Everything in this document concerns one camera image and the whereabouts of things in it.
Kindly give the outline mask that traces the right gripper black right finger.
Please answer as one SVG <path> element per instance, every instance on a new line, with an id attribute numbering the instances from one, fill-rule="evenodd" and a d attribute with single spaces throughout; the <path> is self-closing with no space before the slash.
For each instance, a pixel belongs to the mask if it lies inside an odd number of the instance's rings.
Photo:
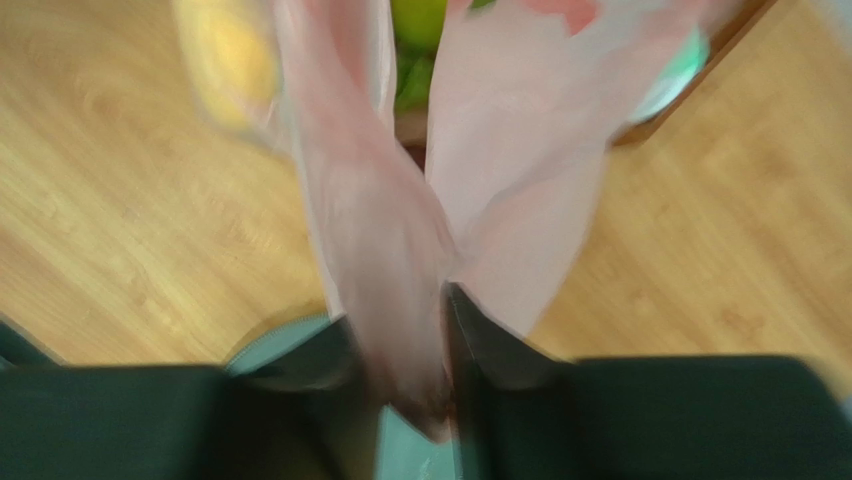
<path id="1" fill-rule="evenodd" d="M 465 479 L 847 479 L 851 422 L 787 356 L 548 358 L 445 289 Z"/>

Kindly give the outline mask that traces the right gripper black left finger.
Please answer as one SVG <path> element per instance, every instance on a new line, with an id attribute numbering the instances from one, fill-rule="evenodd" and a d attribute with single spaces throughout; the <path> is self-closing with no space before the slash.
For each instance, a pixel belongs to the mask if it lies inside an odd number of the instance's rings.
<path id="1" fill-rule="evenodd" d="M 245 373 L 62 366 L 1 328 L 5 479 L 370 479 L 377 413 L 345 321 Z"/>

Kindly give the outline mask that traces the pink translucent plastic bag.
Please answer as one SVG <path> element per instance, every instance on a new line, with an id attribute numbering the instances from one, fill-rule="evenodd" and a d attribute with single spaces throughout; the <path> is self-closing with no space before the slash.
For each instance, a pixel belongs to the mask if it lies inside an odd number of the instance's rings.
<path id="1" fill-rule="evenodd" d="M 415 165 L 385 1 L 273 1 L 282 121 L 333 315 L 382 402 L 449 435 L 443 289 L 528 333 L 585 239 L 604 156 L 724 1 L 452 1 Z"/>

